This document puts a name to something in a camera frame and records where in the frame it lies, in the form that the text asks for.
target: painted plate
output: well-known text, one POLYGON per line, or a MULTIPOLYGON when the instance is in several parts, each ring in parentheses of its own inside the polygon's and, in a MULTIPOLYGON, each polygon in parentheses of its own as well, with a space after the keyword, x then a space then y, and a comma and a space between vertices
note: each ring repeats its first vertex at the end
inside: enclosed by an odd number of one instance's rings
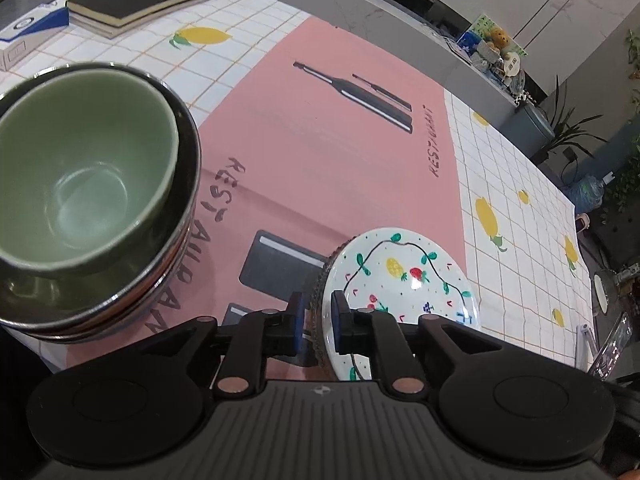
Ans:
POLYGON ((371 372, 366 357, 335 352, 331 293, 339 289, 351 308, 385 310, 398 322, 430 313, 481 328, 471 284, 438 244, 405 229, 368 231, 338 254, 322 296, 322 337, 340 381, 370 380, 371 372))

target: yellow lemon pattern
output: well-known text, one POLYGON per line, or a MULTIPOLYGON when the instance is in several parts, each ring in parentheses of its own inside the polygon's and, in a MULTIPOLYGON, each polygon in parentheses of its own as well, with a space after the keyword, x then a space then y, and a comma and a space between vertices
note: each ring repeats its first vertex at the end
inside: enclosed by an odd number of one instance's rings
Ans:
POLYGON ((193 27, 184 28, 183 30, 176 32, 169 40, 169 44, 174 48, 180 48, 178 46, 179 44, 191 45, 191 43, 211 45, 222 43, 229 38, 231 38, 229 34, 222 32, 221 30, 217 30, 216 28, 193 27))
POLYGON ((551 311, 551 317, 556 323, 558 323, 558 326, 564 328, 564 319, 562 318, 562 312, 555 308, 551 311))
POLYGON ((575 251, 574 244, 569 240, 567 235, 564 235, 564 254, 566 255, 566 260, 569 263, 571 272, 574 272, 575 264, 578 262, 578 253, 575 251))
POLYGON ((524 189, 521 189, 518 192, 518 198, 520 199, 520 201, 523 204, 528 204, 529 203, 529 193, 527 193, 526 191, 524 191, 524 189))
POLYGON ((502 237, 498 235, 498 221, 495 218, 494 210, 491 209, 491 206, 485 198, 476 200, 476 212, 478 213, 478 218, 484 228, 484 232, 495 246, 498 247, 501 253, 506 252, 507 249, 502 247, 502 237))
POLYGON ((478 112, 474 112, 473 113, 473 118, 478 121, 479 124, 482 124, 482 126, 488 126, 489 123, 486 121, 486 119, 484 117, 482 117, 482 115, 480 115, 478 112))
POLYGON ((406 272, 404 272, 402 265, 400 265, 398 260, 395 258, 388 258, 386 260, 386 270, 394 278, 400 278, 401 282, 405 282, 407 280, 406 272))

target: dark bowl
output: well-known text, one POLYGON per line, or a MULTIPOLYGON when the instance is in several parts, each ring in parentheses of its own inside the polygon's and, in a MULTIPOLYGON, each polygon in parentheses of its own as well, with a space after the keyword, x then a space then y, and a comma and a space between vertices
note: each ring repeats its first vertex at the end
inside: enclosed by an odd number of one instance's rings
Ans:
POLYGON ((89 62, 44 70, 0 96, 0 116, 45 81, 96 68, 144 78, 162 93, 178 126, 178 160, 167 199, 148 231, 100 271, 48 278, 0 261, 0 324, 46 339, 95 334, 150 303, 184 254, 200 182, 200 139, 187 106, 164 83, 135 68, 89 62))

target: copper screw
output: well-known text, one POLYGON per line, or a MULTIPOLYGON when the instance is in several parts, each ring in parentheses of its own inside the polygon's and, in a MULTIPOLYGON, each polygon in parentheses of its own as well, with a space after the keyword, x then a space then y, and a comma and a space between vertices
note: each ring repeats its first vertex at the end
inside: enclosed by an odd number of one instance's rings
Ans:
POLYGON ((218 388, 227 394, 239 394, 248 387, 248 381, 242 377, 225 377, 218 381, 218 388))
POLYGON ((392 386, 396 392, 401 394, 417 394, 424 388, 424 383, 413 377, 400 377, 394 381, 392 386))

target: pink placemat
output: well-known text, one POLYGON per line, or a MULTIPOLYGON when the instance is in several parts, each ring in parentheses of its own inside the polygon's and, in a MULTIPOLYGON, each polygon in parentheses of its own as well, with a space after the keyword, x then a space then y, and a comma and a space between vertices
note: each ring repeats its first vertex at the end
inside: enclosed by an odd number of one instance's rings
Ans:
MULTIPOLYGON (((306 20, 235 86, 200 127, 200 139, 196 220, 178 275, 146 319, 70 346, 67 365, 195 316, 222 322, 230 304, 283 309, 282 300, 239 281, 258 231, 329 256, 361 232, 397 226, 433 239, 465 270, 443 90, 353 34, 306 20), (391 116, 350 84, 391 105, 391 116)), ((320 378, 322 372, 270 360, 268 375, 320 378)))

